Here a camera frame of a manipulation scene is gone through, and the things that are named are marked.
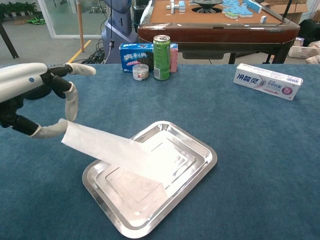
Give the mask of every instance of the green object on floor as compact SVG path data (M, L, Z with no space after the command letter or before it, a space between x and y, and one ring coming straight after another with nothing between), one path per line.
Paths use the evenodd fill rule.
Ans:
M26 21L28 24L33 24L33 25L44 25L46 24L46 21L44 19L44 16L41 14L41 15L38 15L34 18L31 18L30 20Z

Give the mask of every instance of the cardboard box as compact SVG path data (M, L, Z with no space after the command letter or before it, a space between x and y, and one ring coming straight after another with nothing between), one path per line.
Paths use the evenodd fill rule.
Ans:
M320 10L316 11L313 15L312 21L320 22Z
M262 3L260 3L260 5L263 7L266 7L267 9L270 9L270 7L271 7L270 3L267 3L267 2L262 2Z
M285 13L286 8L287 4L273 5L270 7L272 11L280 15ZM302 13L305 12L308 12L307 4L291 4L286 18L296 24L299 24Z
M279 98L292 101L303 79L240 63L233 82Z

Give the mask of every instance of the blue table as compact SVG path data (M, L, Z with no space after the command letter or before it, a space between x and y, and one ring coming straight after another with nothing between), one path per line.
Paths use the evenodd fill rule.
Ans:
M301 77L293 101L233 83L235 65L180 65L135 81L120 65L70 75L77 123L130 138L170 121L211 146L217 165L144 239L320 239L320 66L262 65ZM42 126L64 116L54 93L18 112ZM82 183L95 159L0 129L1 240L121 240Z

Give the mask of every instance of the robotic hand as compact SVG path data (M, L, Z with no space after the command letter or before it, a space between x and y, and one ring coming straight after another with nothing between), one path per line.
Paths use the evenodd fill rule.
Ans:
M65 116L74 121L78 112L78 92L76 86L62 77L67 74L91 76L96 70L87 65L66 63L46 66L43 63L24 63L0 69L0 126L29 135L33 138L51 138L64 133L68 123L60 120L52 126L39 124L17 115L24 105L24 94L46 85L60 97L65 98Z

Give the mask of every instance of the toothpaste box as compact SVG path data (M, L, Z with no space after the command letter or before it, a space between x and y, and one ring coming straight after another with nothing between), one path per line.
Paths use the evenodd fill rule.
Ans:
M152 43L123 43L119 46L122 70L132 72L136 64L147 64L149 70L154 69L154 45ZM170 72L175 73L178 68L178 44L170 44Z
M239 64L233 82L245 87L292 101L303 79L263 68Z

